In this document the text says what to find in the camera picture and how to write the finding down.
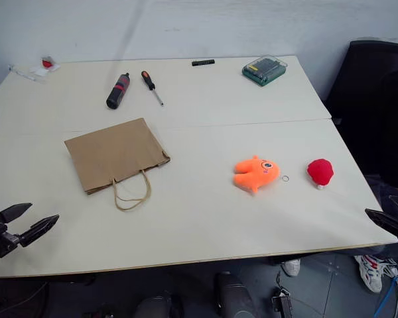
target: orange stuffed fish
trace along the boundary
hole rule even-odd
[[[259,187],[274,181],[280,174],[280,168],[276,163],[259,159],[258,156],[239,162],[234,169],[234,184],[255,193]]]

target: screwdriver shaft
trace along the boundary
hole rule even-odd
[[[158,99],[159,103],[161,104],[161,106],[163,106],[163,105],[164,105],[164,102],[162,101],[161,98],[159,98],[159,95],[158,95],[157,91],[155,91],[154,89],[153,89],[152,91],[153,91],[153,93],[155,94],[155,96],[157,97],[157,99]]]

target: robotic arm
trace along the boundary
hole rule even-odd
[[[48,232],[59,219],[59,215],[53,215],[31,225],[23,234],[8,233],[6,224],[20,217],[31,205],[32,203],[15,204],[0,212],[0,258],[16,249],[18,244],[22,247],[28,246]]]

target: white wall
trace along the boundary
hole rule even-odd
[[[398,42],[398,0],[0,0],[7,64],[295,54],[321,97],[349,41]]]

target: white sneaker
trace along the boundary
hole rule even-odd
[[[289,260],[281,264],[281,268],[288,276],[298,276],[300,270],[300,260]]]
[[[360,275],[364,284],[373,293],[380,293],[382,290],[383,269],[386,263],[370,255],[354,256],[360,265]]]

